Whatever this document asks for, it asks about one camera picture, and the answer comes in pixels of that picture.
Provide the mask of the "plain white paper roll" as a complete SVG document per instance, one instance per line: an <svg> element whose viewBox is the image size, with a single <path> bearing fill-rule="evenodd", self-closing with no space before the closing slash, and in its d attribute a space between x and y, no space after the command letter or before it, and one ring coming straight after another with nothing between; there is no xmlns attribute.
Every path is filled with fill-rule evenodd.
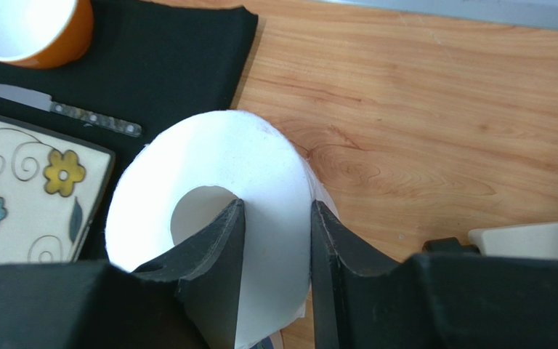
<svg viewBox="0 0 558 349"><path fill-rule="evenodd" d="M131 272L197 233L234 198L245 203L237 348L304 315L310 290L310 209L334 208L293 145L246 111L192 116L160 133L124 170L109 206L105 245Z"/></svg>

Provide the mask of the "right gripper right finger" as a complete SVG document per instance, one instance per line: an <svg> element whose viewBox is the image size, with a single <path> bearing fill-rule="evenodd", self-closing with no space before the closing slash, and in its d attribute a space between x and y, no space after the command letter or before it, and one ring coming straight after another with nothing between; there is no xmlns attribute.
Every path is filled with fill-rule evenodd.
<svg viewBox="0 0 558 349"><path fill-rule="evenodd" d="M311 281L317 348L377 348L376 303L399 263L343 225L322 201L311 207Z"/></svg>

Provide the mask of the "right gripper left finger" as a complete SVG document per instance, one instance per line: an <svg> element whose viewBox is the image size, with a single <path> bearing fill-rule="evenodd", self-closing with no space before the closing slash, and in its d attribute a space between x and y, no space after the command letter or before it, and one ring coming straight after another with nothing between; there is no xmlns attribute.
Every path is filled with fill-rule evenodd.
<svg viewBox="0 0 558 349"><path fill-rule="evenodd" d="M245 204L234 199L193 236L133 271L165 298L181 347L234 348L245 234Z"/></svg>

